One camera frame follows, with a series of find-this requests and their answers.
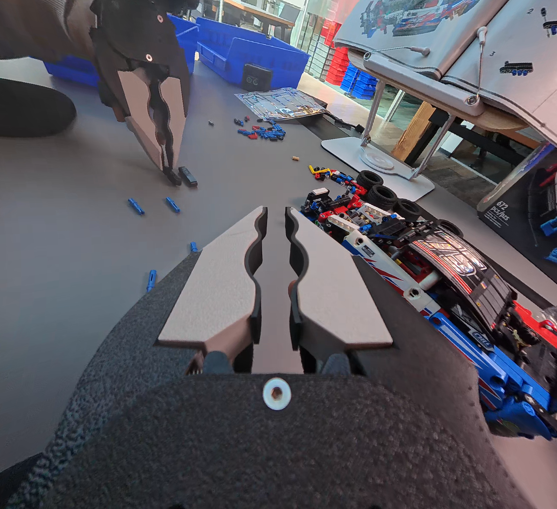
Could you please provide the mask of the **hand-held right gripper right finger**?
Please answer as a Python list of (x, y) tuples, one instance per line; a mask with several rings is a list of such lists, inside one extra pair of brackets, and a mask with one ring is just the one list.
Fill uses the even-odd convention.
[(285, 234), (296, 274), (289, 291), (290, 338), (303, 372), (319, 372), (334, 354), (392, 347), (356, 258), (294, 207), (285, 207)]

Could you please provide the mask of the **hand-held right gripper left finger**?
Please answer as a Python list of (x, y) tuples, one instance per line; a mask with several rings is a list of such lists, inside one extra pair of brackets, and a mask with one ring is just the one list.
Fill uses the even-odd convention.
[(157, 343), (226, 355), (236, 373), (251, 373), (261, 338), (261, 286), (268, 208), (258, 206), (206, 245), (166, 317)]

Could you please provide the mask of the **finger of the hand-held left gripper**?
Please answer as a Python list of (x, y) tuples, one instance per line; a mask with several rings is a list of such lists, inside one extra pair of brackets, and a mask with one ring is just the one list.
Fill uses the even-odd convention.
[(124, 117), (128, 129), (161, 171), (167, 168), (167, 107), (160, 94), (160, 81), (151, 68), (119, 71), (128, 106)]
[(168, 77), (160, 84), (159, 90), (166, 108), (163, 112), (162, 126), (165, 138), (165, 165), (175, 169), (186, 122), (181, 81), (178, 78)]

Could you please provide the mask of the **blue plastic crate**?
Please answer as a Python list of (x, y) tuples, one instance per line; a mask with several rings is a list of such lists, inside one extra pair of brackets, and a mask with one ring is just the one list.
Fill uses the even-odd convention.
[(198, 18), (200, 61), (229, 83), (240, 86), (245, 64), (272, 71), (271, 87), (297, 88), (309, 55), (262, 33)]
[[(175, 34), (180, 47), (185, 53), (189, 74), (194, 72), (199, 37), (199, 25), (191, 21), (168, 14), (168, 19), (175, 27)], [(49, 75), (73, 83), (97, 88), (100, 80), (92, 62), (68, 55), (58, 62), (44, 62)]]

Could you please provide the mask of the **pile of blue pins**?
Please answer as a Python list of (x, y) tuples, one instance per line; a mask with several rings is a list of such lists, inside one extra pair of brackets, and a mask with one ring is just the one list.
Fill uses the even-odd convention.
[(286, 131), (280, 126), (276, 120), (258, 119), (257, 122), (264, 123), (264, 125), (253, 125), (249, 129), (245, 126), (249, 122), (249, 117), (246, 116), (244, 120), (235, 118), (234, 123), (238, 125), (237, 133), (247, 136), (251, 140), (262, 139), (270, 142), (283, 141), (286, 136)]

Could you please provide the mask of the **brick-built toy race car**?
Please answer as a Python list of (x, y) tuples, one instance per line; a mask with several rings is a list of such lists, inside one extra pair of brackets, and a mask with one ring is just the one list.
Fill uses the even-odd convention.
[(315, 189), (300, 213), (367, 262), (468, 359), (498, 436), (556, 439), (556, 307), (541, 319), (487, 259), (437, 220)]

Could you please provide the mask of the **person's left forearm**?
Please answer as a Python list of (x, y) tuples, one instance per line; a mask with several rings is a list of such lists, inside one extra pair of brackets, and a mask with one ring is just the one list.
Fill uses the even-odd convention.
[(1, 59), (94, 59), (95, 0), (1, 0)]

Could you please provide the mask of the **small black box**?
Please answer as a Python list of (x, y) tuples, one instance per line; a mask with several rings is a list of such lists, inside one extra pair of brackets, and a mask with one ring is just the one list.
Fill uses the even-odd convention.
[(240, 87), (248, 92), (268, 92), (272, 89), (274, 71), (255, 64), (243, 66)]

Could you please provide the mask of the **pile of mixed bricks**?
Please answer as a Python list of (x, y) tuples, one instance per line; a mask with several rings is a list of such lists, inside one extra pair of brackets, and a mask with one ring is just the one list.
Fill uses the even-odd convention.
[(313, 175), (314, 180), (324, 183), (330, 181), (340, 186), (345, 187), (347, 194), (357, 195), (363, 197), (369, 191), (368, 188), (362, 187), (357, 183), (356, 179), (344, 174), (341, 171), (333, 170), (330, 168), (320, 169), (318, 167), (308, 166), (310, 173)]

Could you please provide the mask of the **long wooden table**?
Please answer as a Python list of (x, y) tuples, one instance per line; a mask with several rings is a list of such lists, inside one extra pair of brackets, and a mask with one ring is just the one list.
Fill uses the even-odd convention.
[[(213, 0), (213, 8), (212, 10), (216, 14), (216, 20), (220, 20), (220, 0)], [(224, 12), (230, 11), (235, 12), (234, 15), (237, 15), (238, 12), (242, 14), (252, 15), (254, 18), (257, 18), (262, 23), (266, 23), (272, 26), (280, 26), (284, 28), (294, 28), (296, 20), (290, 21), (288, 19), (280, 18), (277, 15), (271, 14), (265, 10), (259, 9), (255, 6), (248, 5), (245, 3), (239, 3), (234, 0), (224, 0)]]

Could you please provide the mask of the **silver monitor stand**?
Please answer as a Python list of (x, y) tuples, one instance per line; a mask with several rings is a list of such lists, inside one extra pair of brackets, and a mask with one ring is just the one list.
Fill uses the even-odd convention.
[[(479, 43), (479, 74), (482, 73), (486, 25), (486, 21), (458, 24), (456, 32), (447, 38), (434, 33), (390, 37), (377, 32), (373, 41), (362, 35), (359, 18), (348, 18), (337, 33), (335, 43), (347, 46), (349, 53), (360, 52), (357, 68), (374, 76), (378, 83), (361, 138), (336, 138), (325, 141), (322, 147), (358, 172), (370, 169), (379, 173), (385, 184), (401, 197), (418, 200), (426, 196), (435, 185), (423, 172), (451, 126), (457, 120), (470, 121), (486, 111), (480, 98), (481, 75), (472, 85), (472, 91), (441, 81), (475, 40)], [(372, 143), (372, 127), (387, 84), (447, 114), (440, 129), (434, 130), (435, 141), (418, 167), (412, 167), (411, 161), (396, 160), (393, 152), (382, 152)]]

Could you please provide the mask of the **rack of red blue bins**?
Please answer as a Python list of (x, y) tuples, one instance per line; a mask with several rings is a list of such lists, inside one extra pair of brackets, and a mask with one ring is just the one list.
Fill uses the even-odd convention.
[(309, 55), (305, 72), (321, 82), (339, 87), (353, 99), (370, 101), (375, 94), (377, 79), (350, 62), (346, 47), (334, 45), (340, 27), (340, 23), (316, 14), (306, 16), (298, 40), (298, 47)]

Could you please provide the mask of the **wooden side table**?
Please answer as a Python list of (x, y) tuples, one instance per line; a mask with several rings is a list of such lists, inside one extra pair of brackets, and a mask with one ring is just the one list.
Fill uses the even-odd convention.
[[(537, 145), (534, 139), (519, 133), (520, 130), (526, 128), (526, 124), (519, 118), (495, 107), (487, 106), (483, 101), (460, 88), (417, 74), (411, 69), (389, 61), (376, 51), (363, 53), (349, 47), (348, 55), (349, 60), (358, 69), (378, 80), (366, 127), (362, 133), (361, 144), (357, 150), (359, 160), (364, 164), (366, 170), (371, 169), (382, 176), (398, 176), (406, 180), (414, 180), (426, 168), (449, 132), (469, 142), (477, 143), (480, 149), (491, 149), (511, 164), (517, 165), (522, 160), (522, 157), (514, 151), (505, 149), (487, 137), (464, 127), (462, 125), (464, 121), (472, 123), (481, 130), (504, 135), (531, 149)], [(429, 119), (432, 127), (427, 134), (422, 136), (425, 144), (413, 164), (397, 160), (372, 145), (371, 131), (387, 84), (435, 107), (435, 112)]]

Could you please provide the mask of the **person's dark trousers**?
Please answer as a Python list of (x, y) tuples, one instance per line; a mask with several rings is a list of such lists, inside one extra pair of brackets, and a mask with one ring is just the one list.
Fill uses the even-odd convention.
[(6, 508), (11, 495), (18, 490), (42, 455), (38, 453), (1, 471), (1, 508)]

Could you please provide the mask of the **wooden post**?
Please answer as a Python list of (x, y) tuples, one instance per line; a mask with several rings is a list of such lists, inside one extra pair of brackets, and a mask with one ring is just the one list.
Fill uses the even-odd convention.
[(416, 114), (411, 119), (408, 127), (391, 151), (391, 157), (406, 164), (413, 164), (423, 150), (425, 142), (422, 139), (432, 127), (430, 117), (435, 112), (435, 107), (427, 102), (422, 102)]

